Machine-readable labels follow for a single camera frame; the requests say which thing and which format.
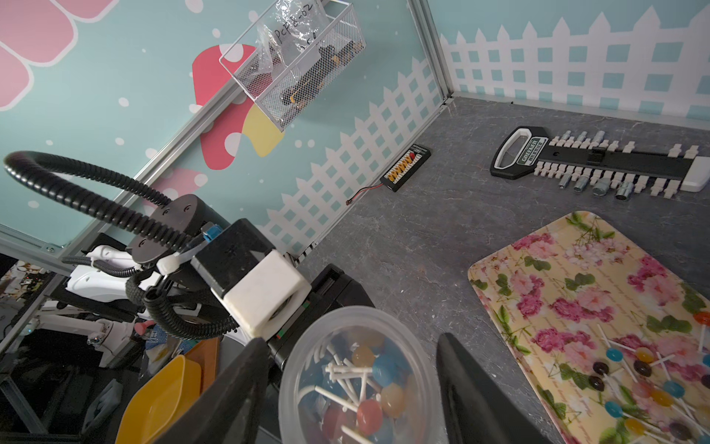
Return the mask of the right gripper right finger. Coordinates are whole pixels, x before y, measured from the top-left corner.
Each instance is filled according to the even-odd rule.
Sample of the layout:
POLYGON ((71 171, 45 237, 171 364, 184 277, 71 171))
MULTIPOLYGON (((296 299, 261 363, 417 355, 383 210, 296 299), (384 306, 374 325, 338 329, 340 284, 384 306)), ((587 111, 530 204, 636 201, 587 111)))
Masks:
POLYGON ((451 333, 439 336, 438 375, 450 443, 547 443, 451 333))

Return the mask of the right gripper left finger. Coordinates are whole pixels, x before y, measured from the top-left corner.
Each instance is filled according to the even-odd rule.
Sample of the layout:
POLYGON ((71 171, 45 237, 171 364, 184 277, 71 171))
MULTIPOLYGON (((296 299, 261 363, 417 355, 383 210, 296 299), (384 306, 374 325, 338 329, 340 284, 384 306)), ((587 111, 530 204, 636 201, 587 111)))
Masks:
POLYGON ((253 443, 268 385, 270 351, 251 340, 158 443, 253 443))

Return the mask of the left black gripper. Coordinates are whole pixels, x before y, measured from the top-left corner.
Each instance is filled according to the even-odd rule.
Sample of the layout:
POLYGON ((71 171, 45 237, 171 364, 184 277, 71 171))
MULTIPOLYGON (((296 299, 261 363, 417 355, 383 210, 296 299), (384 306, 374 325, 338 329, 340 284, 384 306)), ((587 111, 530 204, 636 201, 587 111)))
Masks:
POLYGON ((347 306, 375 304, 362 284, 341 268, 329 264, 312 282, 312 290, 277 334, 268 340, 273 368, 283 371, 288 357, 305 330, 320 317, 347 306))

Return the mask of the clear candy jar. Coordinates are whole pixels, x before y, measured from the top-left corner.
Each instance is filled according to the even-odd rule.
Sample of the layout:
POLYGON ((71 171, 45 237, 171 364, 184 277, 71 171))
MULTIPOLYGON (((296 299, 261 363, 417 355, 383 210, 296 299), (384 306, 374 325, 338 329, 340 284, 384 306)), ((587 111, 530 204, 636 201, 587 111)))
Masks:
POLYGON ((366 306, 315 321, 286 360, 278 420, 285 443, 436 443, 436 372, 397 319, 366 306))

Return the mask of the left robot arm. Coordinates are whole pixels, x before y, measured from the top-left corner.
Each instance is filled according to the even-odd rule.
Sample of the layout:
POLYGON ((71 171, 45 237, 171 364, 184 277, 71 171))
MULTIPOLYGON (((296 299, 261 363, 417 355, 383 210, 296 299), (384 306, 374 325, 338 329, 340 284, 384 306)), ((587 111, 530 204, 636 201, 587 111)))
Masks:
POLYGON ((171 336, 263 339, 284 366, 318 318, 372 302, 336 266, 306 280, 253 223, 229 222, 196 195, 173 199, 118 172, 39 152, 12 153, 4 167, 37 194, 133 235, 122 249, 96 244, 66 257, 70 288, 125 298, 171 336))

